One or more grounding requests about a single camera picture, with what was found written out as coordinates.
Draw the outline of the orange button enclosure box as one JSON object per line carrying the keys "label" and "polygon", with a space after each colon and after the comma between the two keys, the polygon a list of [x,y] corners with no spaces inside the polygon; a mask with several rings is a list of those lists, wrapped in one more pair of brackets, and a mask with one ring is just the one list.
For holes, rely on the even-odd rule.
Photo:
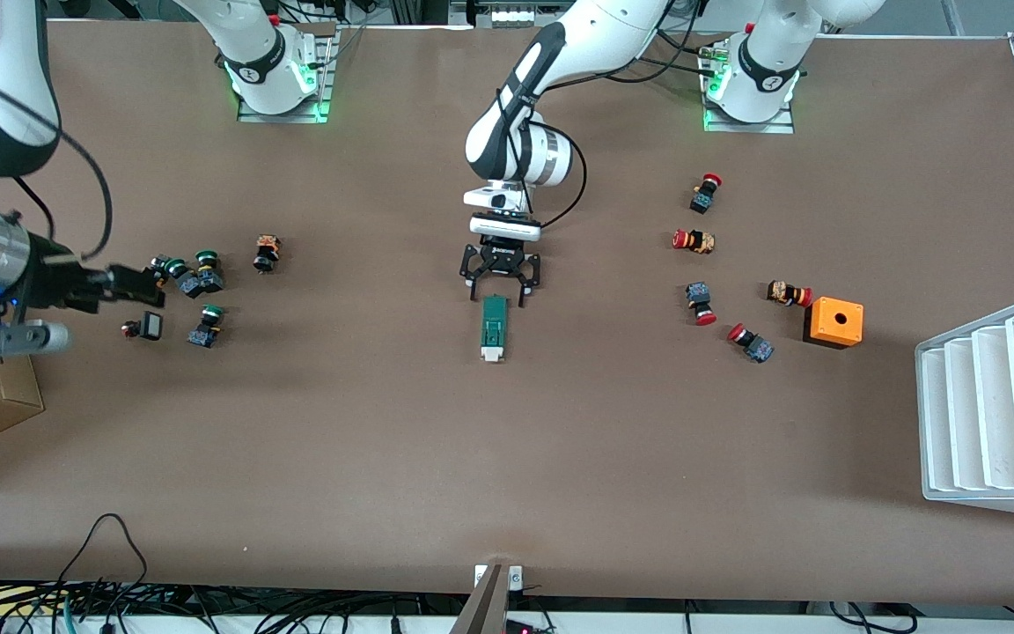
{"label": "orange button enclosure box", "polygon": [[863,341],[864,306],[822,296],[805,309],[802,341],[837,350]]}

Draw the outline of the white stepped plastic tray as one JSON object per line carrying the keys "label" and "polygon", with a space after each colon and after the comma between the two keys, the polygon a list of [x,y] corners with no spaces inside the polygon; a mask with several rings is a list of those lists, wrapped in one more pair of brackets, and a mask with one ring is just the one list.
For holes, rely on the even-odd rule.
{"label": "white stepped plastic tray", "polygon": [[915,348],[925,500],[1014,512],[1014,305]]}

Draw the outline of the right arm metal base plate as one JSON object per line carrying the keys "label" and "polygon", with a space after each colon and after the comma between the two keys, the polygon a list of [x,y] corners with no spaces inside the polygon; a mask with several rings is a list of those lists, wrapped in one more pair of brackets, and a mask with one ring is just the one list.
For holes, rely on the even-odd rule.
{"label": "right arm metal base plate", "polygon": [[315,36],[280,25],[284,55],[265,75],[264,83],[247,84],[229,72],[238,98],[241,122],[322,124],[329,117],[335,81],[335,58],[342,32]]}

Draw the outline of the green circuit board module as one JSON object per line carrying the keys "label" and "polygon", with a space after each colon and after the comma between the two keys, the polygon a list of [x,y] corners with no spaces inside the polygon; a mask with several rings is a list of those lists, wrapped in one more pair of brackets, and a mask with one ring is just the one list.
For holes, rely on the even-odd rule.
{"label": "green circuit board module", "polygon": [[508,299],[500,294],[484,297],[481,316],[481,358],[498,364],[507,341]]}

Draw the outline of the red mushroom button blue block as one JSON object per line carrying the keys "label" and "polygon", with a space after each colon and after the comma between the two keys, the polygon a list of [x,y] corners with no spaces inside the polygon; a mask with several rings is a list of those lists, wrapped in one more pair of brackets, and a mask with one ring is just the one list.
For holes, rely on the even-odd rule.
{"label": "red mushroom button blue block", "polygon": [[705,173],[701,183],[693,189],[689,209],[699,214],[707,213],[715,203],[716,192],[721,188],[721,185],[720,177],[715,173]]}
{"label": "red mushroom button blue block", "polygon": [[709,292],[709,287],[704,282],[689,284],[687,306],[694,313],[694,321],[696,325],[708,326],[715,324],[717,321],[715,310],[713,310],[712,305],[709,304],[710,301],[711,292]]}
{"label": "red mushroom button blue block", "polygon": [[738,322],[727,334],[727,340],[739,346],[745,357],[755,364],[765,364],[773,356],[775,348],[771,342],[765,340],[744,324]]}

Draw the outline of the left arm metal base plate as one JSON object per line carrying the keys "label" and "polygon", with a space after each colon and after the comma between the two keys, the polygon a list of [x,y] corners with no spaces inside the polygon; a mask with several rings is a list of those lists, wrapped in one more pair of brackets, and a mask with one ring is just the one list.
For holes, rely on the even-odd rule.
{"label": "left arm metal base plate", "polygon": [[700,49],[703,128],[708,132],[791,134],[791,101],[801,70],[776,71],[748,63],[747,33],[733,33]]}

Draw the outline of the green push button blue block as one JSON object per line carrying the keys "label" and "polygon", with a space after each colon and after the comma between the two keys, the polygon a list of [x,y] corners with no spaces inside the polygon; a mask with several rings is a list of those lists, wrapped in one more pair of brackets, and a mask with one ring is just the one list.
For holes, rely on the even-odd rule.
{"label": "green push button blue block", "polygon": [[221,332],[221,322],[224,309],[221,306],[206,304],[202,306],[200,322],[187,334],[187,342],[198,348],[213,348]]}
{"label": "green push button blue block", "polygon": [[170,258],[165,262],[164,269],[186,297],[196,299],[204,293],[201,278],[189,268],[182,258]]}

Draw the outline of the black rectangular white-lens button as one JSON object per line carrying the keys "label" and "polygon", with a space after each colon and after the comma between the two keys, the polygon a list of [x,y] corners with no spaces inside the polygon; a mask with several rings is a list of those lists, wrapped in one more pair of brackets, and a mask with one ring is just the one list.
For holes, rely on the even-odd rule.
{"label": "black rectangular white-lens button", "polygon": [[160,313],[144,312],[137,320],[125,321],[121,332],[129,340],[160,341],[164,318]]}

